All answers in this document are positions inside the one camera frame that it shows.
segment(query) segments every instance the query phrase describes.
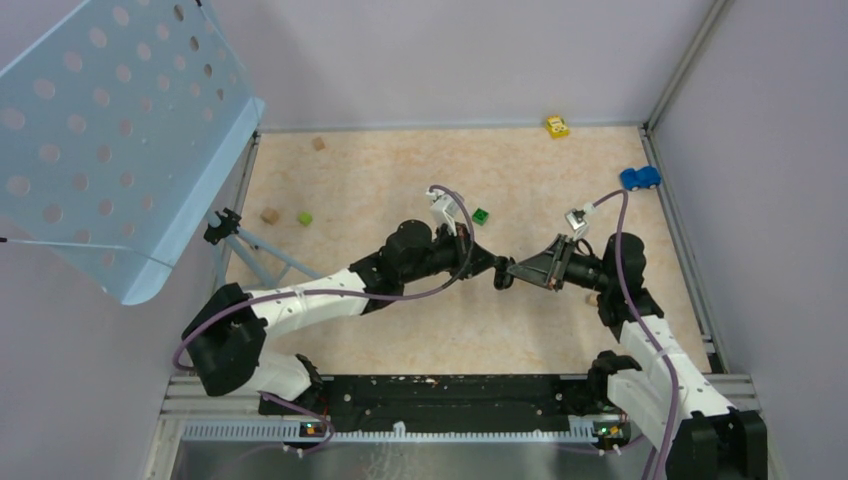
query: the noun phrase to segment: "light blue perforated panel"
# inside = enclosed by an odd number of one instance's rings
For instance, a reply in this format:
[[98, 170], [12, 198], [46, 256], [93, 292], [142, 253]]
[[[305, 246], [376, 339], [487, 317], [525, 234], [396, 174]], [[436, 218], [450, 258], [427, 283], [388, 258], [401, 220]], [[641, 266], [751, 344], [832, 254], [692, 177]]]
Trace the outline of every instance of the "light blue perforated panel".
[[[37, 240], [172, 266], [259, 124], [244, 73], [209, 6], [83, 3], [0, 72], [2, 213]], [[56, 252], [128, 305], [172, 270]]]

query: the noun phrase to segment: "wooden block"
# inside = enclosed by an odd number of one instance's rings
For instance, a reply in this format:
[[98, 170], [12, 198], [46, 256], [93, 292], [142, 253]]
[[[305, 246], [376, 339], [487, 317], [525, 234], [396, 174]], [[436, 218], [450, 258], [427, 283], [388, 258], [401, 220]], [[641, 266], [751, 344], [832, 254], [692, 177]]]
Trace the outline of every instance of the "wooden block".
[[262, 210], [262, 213], [259, 214], [259, 218], [268, 225], [273, 225], [280, 219], [280, 212], [273, 208], [265, 207], [265, 209]]

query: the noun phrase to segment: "small wooden cube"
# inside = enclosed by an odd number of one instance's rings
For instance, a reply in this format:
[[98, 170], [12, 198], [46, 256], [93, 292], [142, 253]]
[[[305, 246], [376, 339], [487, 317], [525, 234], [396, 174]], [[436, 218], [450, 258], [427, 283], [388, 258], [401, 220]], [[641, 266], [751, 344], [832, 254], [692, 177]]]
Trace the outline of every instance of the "small wooden cube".
[[265, 207], [265, 209], [262, 210], [262, 213], [259, 214], [259, 218], [268, 225], [273, 225], [280, 219], [280, 212], [273, 208]]
[[312, 139], [312, 148], [314, 148], [315, 151], [320, 151], [327, 148], [327, 146], [324, 145], [324, 140], [321, 137], [315, 137]]

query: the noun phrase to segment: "blue toy car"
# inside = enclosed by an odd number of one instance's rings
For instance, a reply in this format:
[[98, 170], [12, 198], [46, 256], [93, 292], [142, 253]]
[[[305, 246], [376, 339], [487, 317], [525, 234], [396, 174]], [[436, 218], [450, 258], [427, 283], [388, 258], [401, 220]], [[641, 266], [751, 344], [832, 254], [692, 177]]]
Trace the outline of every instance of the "blue toy car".
[[642, 167], [639, 170], [628, 168], [621, 172], [621, 185], [631, 192], [640, 188], [657, 188], [662, 183], [660, 172], [654, 167]]

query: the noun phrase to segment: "metal stand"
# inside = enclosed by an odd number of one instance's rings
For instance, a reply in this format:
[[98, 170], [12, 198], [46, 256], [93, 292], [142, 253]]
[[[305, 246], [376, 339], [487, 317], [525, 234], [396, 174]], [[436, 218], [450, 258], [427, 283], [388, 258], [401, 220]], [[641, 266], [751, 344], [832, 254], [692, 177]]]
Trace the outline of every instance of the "metal stand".
[[[206, 229], [206, 233], [203, 235], [203, 238], [212, 245], [215, 245], [218, 250], [218, 254], [214, 256], [216, 273], [215, 283], [218, 288], [222, 287], [226, 283], [223, 245], [219, 245], [221, 240], [223, 240], [224, 243], [230, 247], [230, 249], [232, 249], [232, 251], [238, 255], [239, 258], [241, 258], [242, 261], [247, 264], [247, 266], [250, 267], [253, 273], [255, 273], [259, 278], [259, 285], [245, 286], [244, 288], [246, 289], [257, 287], [276, 288], [280, 281], [282, 281], [283, 277], [289, 273], [289, 270], [291, 270], [292, 267], [300, 270], [311, 278], [320, 278], [322, 276], [318, 272], [298, 262], [290, 255], [282, 252], [273, 245], [242, 228], [239, 225], [240, 220], [241, 216], [228, 208], [224, 209], [223, 214], [213, 212], [211, 210], [206, 212], [206, 221], [208, 222], [209, 227]], [[248, 249], [242, 245], [242, 243], [239, 242], [239, 239], [249, 245], [250, 248]], [[269, 272], [268, 269], [259, 263], [254, 254], [251, 253], [251, 250], [256, 251], [259, 249], [265, 250], [285, 262], [285, 266], [278, 274], [275, 275], [272, 272]]]

